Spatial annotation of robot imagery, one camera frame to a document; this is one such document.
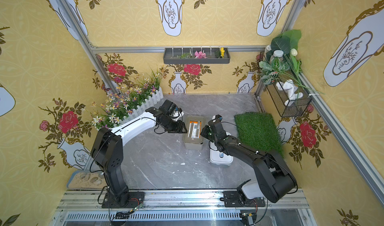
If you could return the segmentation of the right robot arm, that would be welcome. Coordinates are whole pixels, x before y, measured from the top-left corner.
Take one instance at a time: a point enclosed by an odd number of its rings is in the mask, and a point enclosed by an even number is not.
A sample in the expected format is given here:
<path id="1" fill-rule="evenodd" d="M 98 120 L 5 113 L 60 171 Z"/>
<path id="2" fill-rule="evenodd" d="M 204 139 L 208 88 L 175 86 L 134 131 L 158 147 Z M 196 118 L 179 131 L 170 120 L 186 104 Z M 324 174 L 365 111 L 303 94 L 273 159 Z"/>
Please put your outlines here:
<path id="1" fill-rule="evenodd" d="M 252 167 L 261 193 L 270 202 L 276 203 L 291 190 L 298 188 L 296 178 L 276 150 L 257 150 L 242 143 L 238 138 L 227 135 L 220 115 L 204 126 L 201 136 L 214 143 L 219 152 Z"/>

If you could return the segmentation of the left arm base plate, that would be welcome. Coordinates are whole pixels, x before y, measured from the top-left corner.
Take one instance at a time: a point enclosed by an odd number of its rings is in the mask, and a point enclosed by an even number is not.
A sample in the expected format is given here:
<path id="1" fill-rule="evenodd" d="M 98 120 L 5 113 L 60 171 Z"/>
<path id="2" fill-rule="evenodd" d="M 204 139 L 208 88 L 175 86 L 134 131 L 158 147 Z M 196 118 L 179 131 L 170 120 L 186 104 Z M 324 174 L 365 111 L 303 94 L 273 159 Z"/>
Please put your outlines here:
<path id="1" fill-rule="evenodd" d="M 106 193 L 102 209 L 133 209 L 144 201 L 144 192 L 123 192 L 119 197 Z"/>

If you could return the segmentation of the green artificial grass mat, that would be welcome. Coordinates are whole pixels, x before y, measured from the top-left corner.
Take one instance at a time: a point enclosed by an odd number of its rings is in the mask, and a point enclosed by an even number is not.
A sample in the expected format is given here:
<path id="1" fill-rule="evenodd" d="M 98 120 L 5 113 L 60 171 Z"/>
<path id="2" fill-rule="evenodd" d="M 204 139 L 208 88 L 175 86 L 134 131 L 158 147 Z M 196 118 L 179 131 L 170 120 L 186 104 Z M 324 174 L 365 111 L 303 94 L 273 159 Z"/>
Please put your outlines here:
<path id="1" fill-rule="evenodd" d="M 257 150 L 276 150 L 284 155 L 281 137 L 271 114 L 248 112 L 234 118 L 242 143 Z"/>

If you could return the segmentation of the orange tissue pack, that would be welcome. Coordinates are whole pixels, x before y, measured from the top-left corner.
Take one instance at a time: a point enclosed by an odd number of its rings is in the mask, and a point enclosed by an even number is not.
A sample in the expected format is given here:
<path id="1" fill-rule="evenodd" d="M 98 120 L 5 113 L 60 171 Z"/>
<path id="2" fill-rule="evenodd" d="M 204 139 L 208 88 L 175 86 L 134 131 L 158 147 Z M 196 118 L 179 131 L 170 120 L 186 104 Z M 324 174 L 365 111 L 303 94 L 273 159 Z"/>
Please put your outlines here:
<path id="1" fill-rule="evenodd" d="M 202 121 L 194 120 L 189 122 L 188 137 L 192 140 L 199 139 L 201 133 Z"/>

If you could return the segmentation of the green artificial leaf plant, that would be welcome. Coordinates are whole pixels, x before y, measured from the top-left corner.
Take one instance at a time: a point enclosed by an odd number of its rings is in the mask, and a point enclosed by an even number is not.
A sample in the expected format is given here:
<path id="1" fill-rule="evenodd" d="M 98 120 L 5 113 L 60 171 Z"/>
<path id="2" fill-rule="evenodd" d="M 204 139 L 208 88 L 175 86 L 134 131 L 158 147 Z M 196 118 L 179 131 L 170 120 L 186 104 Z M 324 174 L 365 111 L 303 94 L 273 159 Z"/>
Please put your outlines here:
<path id="1" fill-rule="evenodd" d="M 289 30 L 272 39 L 271 50 L 265 59 L 259 63 L 261 81 L 264 85 L 276 83 L 278 79 L 292 80 L 295 86 L 306 89 L 312 94 L 321 92 L 311 89 L 300 79 L 302 61 L 297 59 L 301 30 Z"/>

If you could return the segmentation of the yellow artificial flower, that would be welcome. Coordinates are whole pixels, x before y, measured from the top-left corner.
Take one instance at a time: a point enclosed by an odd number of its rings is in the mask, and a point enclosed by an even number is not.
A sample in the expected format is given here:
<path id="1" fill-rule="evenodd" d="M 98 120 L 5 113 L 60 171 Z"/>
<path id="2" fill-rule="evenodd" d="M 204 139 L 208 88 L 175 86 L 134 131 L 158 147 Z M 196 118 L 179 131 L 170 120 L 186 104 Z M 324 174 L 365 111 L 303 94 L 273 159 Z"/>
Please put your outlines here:
<path id="1" fill-rule="evenodd" d="M 225 56 L 225 49 L 224 48 L 220 48 L 220 57 L 224 58 L 224 56 Z"/>

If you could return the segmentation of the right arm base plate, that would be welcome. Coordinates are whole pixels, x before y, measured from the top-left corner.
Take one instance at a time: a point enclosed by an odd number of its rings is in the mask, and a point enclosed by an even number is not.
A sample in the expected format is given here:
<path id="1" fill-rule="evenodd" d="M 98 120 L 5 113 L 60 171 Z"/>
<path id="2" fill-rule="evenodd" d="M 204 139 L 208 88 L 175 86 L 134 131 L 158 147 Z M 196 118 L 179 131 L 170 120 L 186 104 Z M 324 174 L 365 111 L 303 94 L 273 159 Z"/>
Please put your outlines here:
<path id="1" fill-rule="evenodd" d="M 236 207 L 265 207 L 266 202 L 263 198 L 248 199 L 243 193 L 238 191 L 224 191 L 220 198 L 226 208 Z"/>

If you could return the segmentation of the grey wall shelf tray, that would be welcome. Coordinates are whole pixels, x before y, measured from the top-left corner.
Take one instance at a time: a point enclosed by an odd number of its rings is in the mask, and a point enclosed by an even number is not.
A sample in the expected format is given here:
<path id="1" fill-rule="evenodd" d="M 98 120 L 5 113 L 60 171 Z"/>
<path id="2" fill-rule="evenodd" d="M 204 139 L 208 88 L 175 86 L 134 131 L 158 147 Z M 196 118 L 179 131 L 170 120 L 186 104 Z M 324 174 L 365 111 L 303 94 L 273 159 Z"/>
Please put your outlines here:
<path id="1" fill-rule="evenodd" d="M 163 61 L 167 65 L 229 64 L 231 55 L 223 47 L 172 47 L 165 48 Z"/>

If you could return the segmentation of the pink artificial flower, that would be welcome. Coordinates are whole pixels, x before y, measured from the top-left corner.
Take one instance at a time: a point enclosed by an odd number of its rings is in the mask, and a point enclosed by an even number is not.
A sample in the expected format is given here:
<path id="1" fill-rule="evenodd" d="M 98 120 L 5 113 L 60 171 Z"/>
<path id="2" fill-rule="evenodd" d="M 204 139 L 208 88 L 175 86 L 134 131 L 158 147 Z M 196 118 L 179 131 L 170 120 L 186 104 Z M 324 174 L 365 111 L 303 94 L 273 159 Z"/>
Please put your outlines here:
<path id="1" fill-rule="evenodd" d="M 195 58 L 196 59 L 206 59 L 207 55 L 204 51 L 195 51 Z"/>

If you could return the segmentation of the white tissue box lid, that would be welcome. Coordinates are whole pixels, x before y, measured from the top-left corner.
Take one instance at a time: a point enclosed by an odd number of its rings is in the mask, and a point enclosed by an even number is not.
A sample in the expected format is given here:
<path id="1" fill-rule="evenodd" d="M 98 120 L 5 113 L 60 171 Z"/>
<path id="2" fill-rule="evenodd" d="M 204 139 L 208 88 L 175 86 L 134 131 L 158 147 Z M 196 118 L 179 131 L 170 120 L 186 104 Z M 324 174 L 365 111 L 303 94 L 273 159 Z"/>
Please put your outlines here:
<path id="1" fill-rule="evenodd" d="M 223 152 L 220 152 L 214 143 L 209 142 L 210 147 L 210 163 L 215 165 L 230 166 L 234 160 L 232 156 L 228 156 Z M 223 153 L 224 157 L 220 158 L 219 153 Z"/>

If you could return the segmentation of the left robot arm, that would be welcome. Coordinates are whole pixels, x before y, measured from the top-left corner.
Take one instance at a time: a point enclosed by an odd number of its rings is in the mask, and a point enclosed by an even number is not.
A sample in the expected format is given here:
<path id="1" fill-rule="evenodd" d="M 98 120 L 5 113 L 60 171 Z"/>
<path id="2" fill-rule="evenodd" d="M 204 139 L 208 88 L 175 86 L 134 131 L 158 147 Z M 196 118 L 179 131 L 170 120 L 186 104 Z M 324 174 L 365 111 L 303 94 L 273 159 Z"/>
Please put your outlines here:
<path id="1" fill-rule="evenodd" d="M 137 118 L 112 129 L 99 129 L 91 156 L 104 173 L 107 186 L 101 202 L 103 209 L 128 209 L 141 205 L 144 192 L 130 192 L 124 181 L 121 165 L 124 159 L 124 145 L 153 127 L 159 126 L 165 133 L 186 134 L 183 122 L 184 111 L 170 100 L 157 109 L 150 107 Z"/>

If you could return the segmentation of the sand tray with stones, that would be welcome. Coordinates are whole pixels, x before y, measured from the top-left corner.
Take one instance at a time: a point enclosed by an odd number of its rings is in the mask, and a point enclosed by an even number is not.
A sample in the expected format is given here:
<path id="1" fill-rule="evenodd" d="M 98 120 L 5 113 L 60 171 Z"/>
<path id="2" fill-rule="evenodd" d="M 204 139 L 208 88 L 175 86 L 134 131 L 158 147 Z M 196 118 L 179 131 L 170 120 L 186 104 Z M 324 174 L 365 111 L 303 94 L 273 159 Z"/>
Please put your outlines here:
<path id="1" fill-rule="evenodd" d="M 68 190 L 101 190 L 107 186 L 104 176 L 100 172 L 74 172 L 67 183 Z"/>

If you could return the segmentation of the white fence flower planter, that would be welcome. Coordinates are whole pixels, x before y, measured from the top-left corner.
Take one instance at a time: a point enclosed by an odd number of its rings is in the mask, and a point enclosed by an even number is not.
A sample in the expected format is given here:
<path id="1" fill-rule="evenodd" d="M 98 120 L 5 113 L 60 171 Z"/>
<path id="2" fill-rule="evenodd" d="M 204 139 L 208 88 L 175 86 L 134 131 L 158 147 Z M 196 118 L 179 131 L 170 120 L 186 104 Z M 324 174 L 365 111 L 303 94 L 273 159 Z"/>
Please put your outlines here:
<path id="1" fill-rule="evenodd" d="M 163 74 L 160 70 L 152 71 L 148 77 L 138 77 L 133 86 L 122 85 L 120 94 L 109 93 L 104 104 L 93 103 L 98 108 L 90 113 L 91 124 L 97 130 L 114 128 L 133 115 L 134 110 L 142 106 L 145 100 L 154 96 L 160 89 Z"/>

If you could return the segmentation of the white cloth in basket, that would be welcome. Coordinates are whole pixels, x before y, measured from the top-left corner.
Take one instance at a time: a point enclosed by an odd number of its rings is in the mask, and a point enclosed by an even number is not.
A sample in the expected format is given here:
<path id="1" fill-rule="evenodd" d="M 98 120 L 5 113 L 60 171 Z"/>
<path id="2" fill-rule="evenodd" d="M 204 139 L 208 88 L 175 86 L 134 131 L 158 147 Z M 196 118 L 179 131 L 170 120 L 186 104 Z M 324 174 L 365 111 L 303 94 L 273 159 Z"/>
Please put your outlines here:
<path id="1" fill-rule="evenodd" d="M 295 100 L 298 100 L 304 96 L 303 93 L 298 91 L 298 86 L 296 86 L 293 80 L 287 80 L 283 82 L 277 82 L 276 87 L 279 91 L 286 93 L 288 99 L 285 101 L 285 106 L 292 106 L 295 103 Z"/>

